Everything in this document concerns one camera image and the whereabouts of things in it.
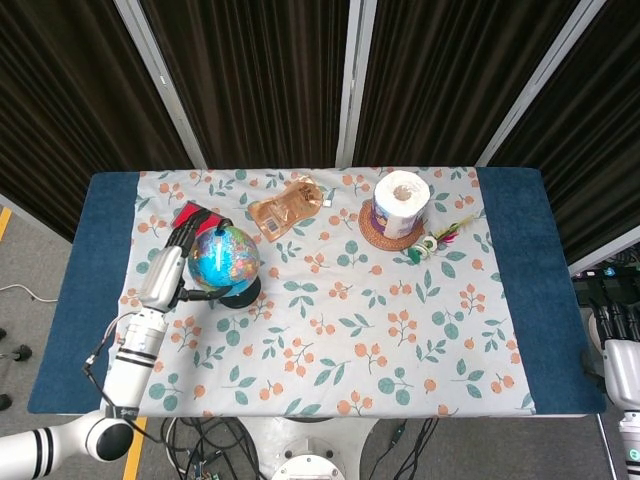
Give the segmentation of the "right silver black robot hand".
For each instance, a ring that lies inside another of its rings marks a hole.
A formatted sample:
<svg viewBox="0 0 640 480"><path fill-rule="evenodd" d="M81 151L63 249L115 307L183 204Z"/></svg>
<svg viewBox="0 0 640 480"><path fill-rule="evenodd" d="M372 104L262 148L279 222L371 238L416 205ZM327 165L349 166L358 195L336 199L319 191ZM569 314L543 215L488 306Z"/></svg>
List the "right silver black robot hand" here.
<svg viewBox="0 0 640 480"><path fill-rule="evenodd" d="M606 298L589 299L591 343L600 354L603 374L587 370L611 402L624 411L639 411L639 307Z"/></svg>

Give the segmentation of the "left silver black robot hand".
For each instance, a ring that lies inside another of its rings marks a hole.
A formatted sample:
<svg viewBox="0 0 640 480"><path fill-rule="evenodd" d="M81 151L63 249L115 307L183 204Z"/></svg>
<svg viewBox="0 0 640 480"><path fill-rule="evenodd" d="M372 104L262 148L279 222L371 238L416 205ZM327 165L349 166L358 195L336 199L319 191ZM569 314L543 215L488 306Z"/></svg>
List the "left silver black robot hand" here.
<svg viewBox="0 0 640 480"><path fill-rule="evenodd" d="M180 301L213 301L232 290L231 285L213 291L184 287L184 267L200 227L211 217L210 210L199 208L175 227L165 247L153 258L140 289L139 300L144 308L161 313L172 310Z"/></svg>

